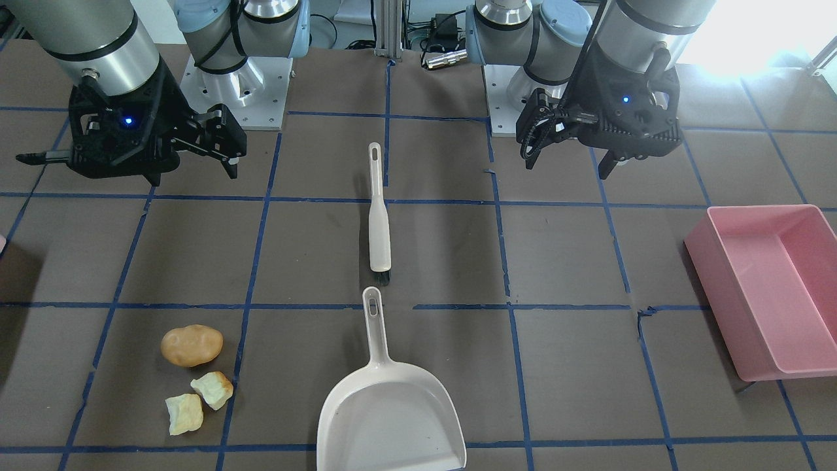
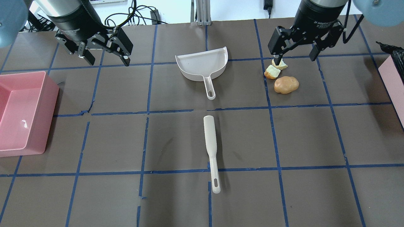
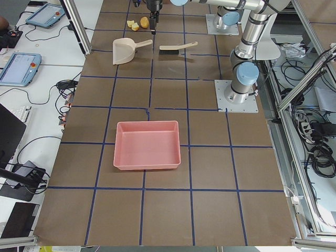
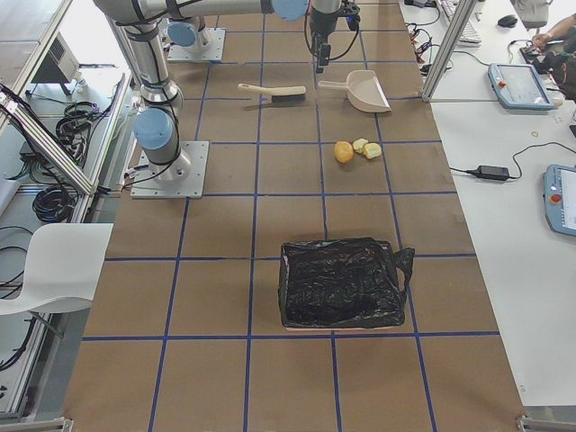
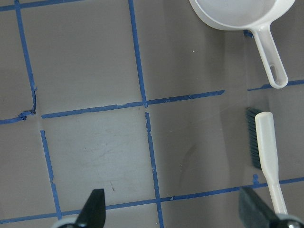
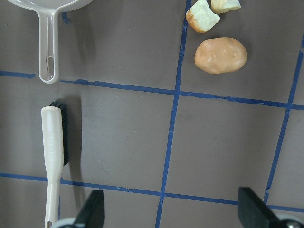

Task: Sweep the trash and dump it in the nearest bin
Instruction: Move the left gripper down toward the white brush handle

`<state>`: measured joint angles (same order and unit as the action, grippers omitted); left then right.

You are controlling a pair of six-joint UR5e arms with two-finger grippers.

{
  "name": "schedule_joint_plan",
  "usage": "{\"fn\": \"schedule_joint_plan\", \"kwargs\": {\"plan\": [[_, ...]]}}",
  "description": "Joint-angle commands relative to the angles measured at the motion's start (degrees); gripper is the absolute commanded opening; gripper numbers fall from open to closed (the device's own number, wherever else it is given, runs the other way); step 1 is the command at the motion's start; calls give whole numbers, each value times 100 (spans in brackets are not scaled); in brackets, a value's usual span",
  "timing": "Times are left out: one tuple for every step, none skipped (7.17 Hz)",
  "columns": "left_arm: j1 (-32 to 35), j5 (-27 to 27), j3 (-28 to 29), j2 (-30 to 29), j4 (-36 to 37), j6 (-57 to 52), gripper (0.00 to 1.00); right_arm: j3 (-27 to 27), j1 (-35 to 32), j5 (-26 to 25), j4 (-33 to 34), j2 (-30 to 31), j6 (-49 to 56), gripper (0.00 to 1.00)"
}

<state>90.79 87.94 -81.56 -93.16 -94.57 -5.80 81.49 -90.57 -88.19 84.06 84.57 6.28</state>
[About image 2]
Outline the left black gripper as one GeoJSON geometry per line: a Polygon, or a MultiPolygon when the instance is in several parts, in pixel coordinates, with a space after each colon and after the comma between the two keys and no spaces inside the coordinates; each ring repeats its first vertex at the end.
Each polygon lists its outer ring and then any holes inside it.
{"type": "Polygon", "coordinates": [[[58,28],[55,39],[68,54],[77,53],[93,66],[95,57],[88,49],[102,49],[130,65],[133,43],[121,27],[103,25],[89,0],[52,0],[50,5],[50,20],[58,28]]]}

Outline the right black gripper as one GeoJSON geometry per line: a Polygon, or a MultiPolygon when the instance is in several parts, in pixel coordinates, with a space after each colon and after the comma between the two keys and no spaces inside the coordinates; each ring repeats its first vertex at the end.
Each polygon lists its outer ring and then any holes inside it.
{"type": "Polygon", "coordinates": [[[338,20],[344,7],[344,0],[302,0],[292,27],[277,26],[271,36],[268,49],[274,56],[274,64],[279,66],[283,55],[293,50],[295,43],[316,43],[309,53],[311,61],[321,51],[334,47],[344,30],[338,20]]]}

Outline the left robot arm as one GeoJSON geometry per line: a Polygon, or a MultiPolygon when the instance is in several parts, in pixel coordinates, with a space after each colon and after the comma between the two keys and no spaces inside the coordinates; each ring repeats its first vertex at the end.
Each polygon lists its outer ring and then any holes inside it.
{"type": "MultiPolygon", "coordinates": [[[[1,47],[12,44],[29,18],[31,0],[2,0],[0,3],[1,47]]],[[[121,24],[102,23],[89,0],[38,0],[37,5],[58,29],[55,39],[70,54],[77,54],[89,65],[95,57],[90,50],[104,50],[129,66],[133,43],[121,24]]]]}

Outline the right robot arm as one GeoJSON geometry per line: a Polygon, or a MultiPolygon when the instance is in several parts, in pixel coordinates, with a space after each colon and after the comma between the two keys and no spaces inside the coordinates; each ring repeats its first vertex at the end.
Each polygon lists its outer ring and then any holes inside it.
{"type": "Polygon", "coordinates": [[[403,9],[402,0],[302,0],[291,28],[277,26],[268,49],[278,66],[288,51],[300,45],[315,44],[309,53],[311,61],[315,61],[321,51],[333,48],[340,37],[347,43],[363,19],[381,27],[396,26],[403,22],[403,9]],[[351,4],[362,15],[347,35],[349,13],[346,13],[344,23],[338,17],[345,7],[349,11],[351,4]]]}

